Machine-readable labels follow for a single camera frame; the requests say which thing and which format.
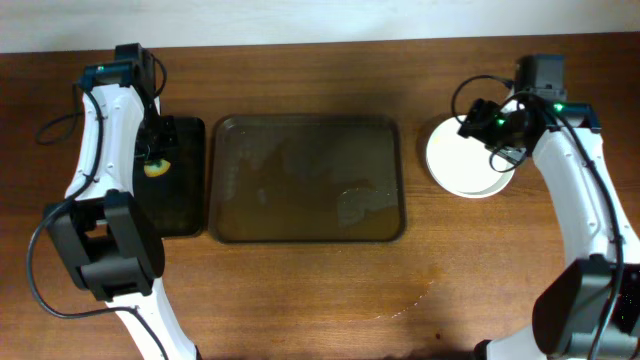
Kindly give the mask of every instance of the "rectangular tray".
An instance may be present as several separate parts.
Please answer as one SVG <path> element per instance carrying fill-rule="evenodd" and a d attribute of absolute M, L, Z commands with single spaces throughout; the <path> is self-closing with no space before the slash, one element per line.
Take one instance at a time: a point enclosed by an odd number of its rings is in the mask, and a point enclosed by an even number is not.
<path fill-rule="evenodd" d="M 216 128 L 209 232 L 225 243 L 384 242 L 406 225 L 381 116 L 232 116 Z"/>
<path fill-rule="evenodd" d="M 164 175 L 145 175 L 144 161 L 133 166 L 136 201 L 163 238 L 198 235 L 203 230 L 205 127 L 198 118 L 175 117 L 178 146 L 166 150 Z"/>

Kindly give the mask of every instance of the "black cable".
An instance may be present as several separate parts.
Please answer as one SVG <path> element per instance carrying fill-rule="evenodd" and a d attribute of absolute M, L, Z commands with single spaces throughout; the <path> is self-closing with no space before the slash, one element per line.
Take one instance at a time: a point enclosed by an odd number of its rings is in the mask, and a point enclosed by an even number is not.
<path fill-rule="evenodd" d="M 456 91 L 453 92 L 453 96 L 451 97 L 451 114 L 453 114 L 453 117 L 460 124 L 462 124 L 463 121 L 460 120 L 460 118 L 458 118 L 458 112 L 456 111 L 456 100 L 458 99 L 458 94 L 460 93 L 460 91 L 462 91 L 462 89 L 465 86 L 469 85 L 469 83 L 471 83 L 473 81 L 476 81 L 476 80 L 481 80 L 481 79 L 489 79 L 489 80 L 498 81 L 498 82 L 502 83 L 509 90 L 511 90 L 511 88 L 513 87 L 513 80 L 507 79 L 507 78 L 503 78 L 503 77 L 500 77 L 500 76 L 495 76 L 495 75 L 476 75 L 476 76 L 472 76 L 472 77 L 468 78 L 467 80 L 463 81 L 460 85 L 458 85 L 458 88 L 456 89 Z"/>
<path fill-rule="evenodd" d="M 63 142 L 65 140 L 67 140 L 69 138 L 69 136 L 71 136 L 71 134 L 73 134 L 73 131 L 76 129 L 76 126 L 78 125 L 78 116 L 80 115 L 84 115 L 82 112 L 77 111 L 78 109 L 78 95 L 77 95 L 77 91 L 76 91 L 76 87 L 77 85 L 74 83 L 71 86 L 71 92 L 72 92 L 72 98 L 73 98 L 73 108 L 75 109 L 73 113 L 71 114 L 67 114 L 64 116 L 61 116 L 57 119 L 51 120 L 48 123 L 44 124 L 44 126 L 42 126 L 38 132 L 36 132 L 36 144 L 38 145 L 55 145 L 58 144 L 60 142 Z M 46 133 L 51 127 L 53 127 L 54 125 L 61 123 L 63 121 L 69 120 L 69 119 L 73 119 L 73 121 L 71 122 L 71 125 L 69 126 L 69 128 L 67 129 L 67 131 L 50 140 L 43 140 L 42 136 L 44 135 L 44 133 Z"/>
<path fill-rule="evenodd" d="M 91 92 L 87 91 L 85 92 L 85 94 L 87 95 L 87 97 L 89 98 L 89 100 L 91 100 L 91 103 L 93 104 L 94 108 L 96 109 L 96 119 L 98 121 L 98 143 L 96 145 L 96 155 L 93 161 L 93 165 L 91 167 L 91 171 L 89 172 L 89 175 L 85 175 L 86 179 L 84 184 L 78 189 L 76 190 L 73 194 L 69 195 L 67 198 L 65 198 L 65 200 L 58 204 L 53 211 L 51 211 L 38 225 L 38 227 L 36 227 L 36 230 L 33 232 L 33 234 L 31 235 L 31 240 L 29 241 L 29 246 L 27 248 L 27 281 L 29 282 L 29 288 L 31 289 L 31 294 L 33 295 L 33 297 L 35 298 L 35 300 L 38 302 L 38 304 L 49 314 L 60 318 L 60 319 L 82 319 L 82 318 L 86 318 L 86 317 L 90 317 L 90 316 L 96 316 L 96 315 L 103 315 L 103 314 L 110 314 L 110 313 L 115 313 L 118 311 L 124 311 L 124 312 L 128 312 L 129 314 L 133 315 L 139 322 L 140 325 L 142 325 L 142 327 L 147 331 L 147 333 L 149 334 L 149 336 L 151 336 L 151 338 L 153 339 L 153 341 L 158 345 L 158 348 L 160 348 L 160 352 L 162 353 L 162 356 L 164 359 L 168 359 L 167 356 L 167 352 L 164 349 L 164 346 L 162 345 L 162 343 L 160 342 L 160 339 L 158 339 L 158 336 L 153 332 L 153 330 L 151 329 L 151 327 L 149 326 L 149 324 L 147 324 L 147 322 L 144 320 L 144 318 L 140 315 L 140 313 L 138 312 L 137 308 L 131 308 L 131 307 L 126 307 L 126 306 L 119 306 L 119 307 L 113 307 L 113 308 L 105 308 L 105 309 L 97 309 L 97 310 L 92 310 L 92 311 L 86 311 L 86 312 L 81 312 L 81 313 L 61 313 L 59 311 L 57 311 L 56 309 L 54 309 L 53 307 L 51 307 L 42 297 L 42 295 L 40 294 L 40 292 L 38 291 L 38 288 L 36 286 L 35 283 L 35 279 L 33 276 L 33 253 L 35 251 L 35 245 L 38 241 L 38 237 L 40 236 L 40 233 L 47 228 L 59 215 L 63 210 L 66 210 L 66 208 L 68 206 L 71 205 L 71 203 L 73 202 L 73 200 L 75 200 L 78 196 L 80 196 L 93 182 L 96 173 L 98 172 L 98 168 L 100 165 L 100 158 L 102 156 L 102 142 L 103 142 L 103 137 L 104 137 L 104 118 L 102 117 L 102 111 L 100 110 L 100 105 L 98 104 L 98 102 L 96 101 L 95 97 L 93 96 L 93 94 L 91 94 Z"/>
<path fill-rule="evenodd" d="M 155 57 L 155 55 L 151 54 L 151 57 L 153 58 L 153 62 L 157 63 L 158 66 L 160 66 L 160 71 L 162 71 L 162 83 L 160 84 L 160 87 L 158 88 L 158 90 L 156 90 L 155 94 L 153 94 L 153 97 L 157 98 L 158 96 L 160 96 L 160 94 L 162 94 L 162 91 L 164 90 L 164 86 L 167 85 L 167 68 L 164 67 L 164 64 L 162 63 L 162 61 L 160 61 L 157 57 Z"/>

